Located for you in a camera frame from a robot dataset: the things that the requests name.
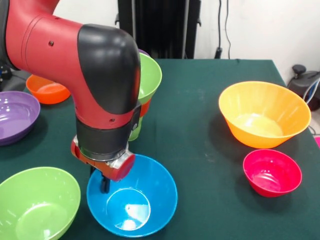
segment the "table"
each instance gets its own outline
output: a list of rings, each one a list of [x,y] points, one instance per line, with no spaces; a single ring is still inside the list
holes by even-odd
[[[270,60],[159,59],[162,83],[144,117],[134,153],[150,156],[172,174],[178,206],[170,223],[146,240],[313,240],[320,236],[320,151],[308,130],[277,147],[301,167],[303,182],[278,198],[257,195],[242,162],[253,149],[230,133],[218,108],[224,88],[259,80],[284,85]],[[92,217],[86,199],[89,166],[70,153],[76,133],[71,99],[42,106],[20,142],[0,147],[0,181],[38,166],[62,168],[81,188],[73,225],[62,240],[118,240]]]

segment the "orange bowl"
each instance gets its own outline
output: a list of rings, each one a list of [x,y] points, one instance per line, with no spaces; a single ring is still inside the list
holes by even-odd
[[[58,104],[71,95],[65,86],[36,75],[26,80],[26,87],[42,104]]]
[[[233,136],[257,148],[274,148],[304,131],[311,112],[293,91],[269,82],[244,81],[227,87],[219,108]]]

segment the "yellow-orange bowl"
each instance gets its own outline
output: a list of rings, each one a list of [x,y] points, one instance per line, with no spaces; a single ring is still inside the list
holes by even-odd
[[[257,148],[274,148],[303,132],[311,121],[305,101],[269,82],[244,81],[227,87],[219,108],[233,136]]]

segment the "green bowl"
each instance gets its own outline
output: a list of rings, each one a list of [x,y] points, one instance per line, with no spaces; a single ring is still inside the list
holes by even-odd
[[[80,204],[80,187],[55,167],[21,171],[0,184],[0,240],[57,240]]]
[[[162,71],[159,64],[151,57],[140,53],[141,77],[138,100],[146,104],[157,91],[162,81]],[[138,127],[132,131],[129,141],[136,140],[140,134],[142,117],[139,119]]]

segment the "purple bowl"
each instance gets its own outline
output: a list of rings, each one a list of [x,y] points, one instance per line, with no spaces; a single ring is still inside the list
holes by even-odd
[[[0,146],[26,136],[40,114],[40,103],[22,91],[0,92]]]
[[[143,50],[139,49],[139,52],[142,53],[142,54],[147,55],[148,57],[150,57],[150,55],[146,51],[143,51]]]

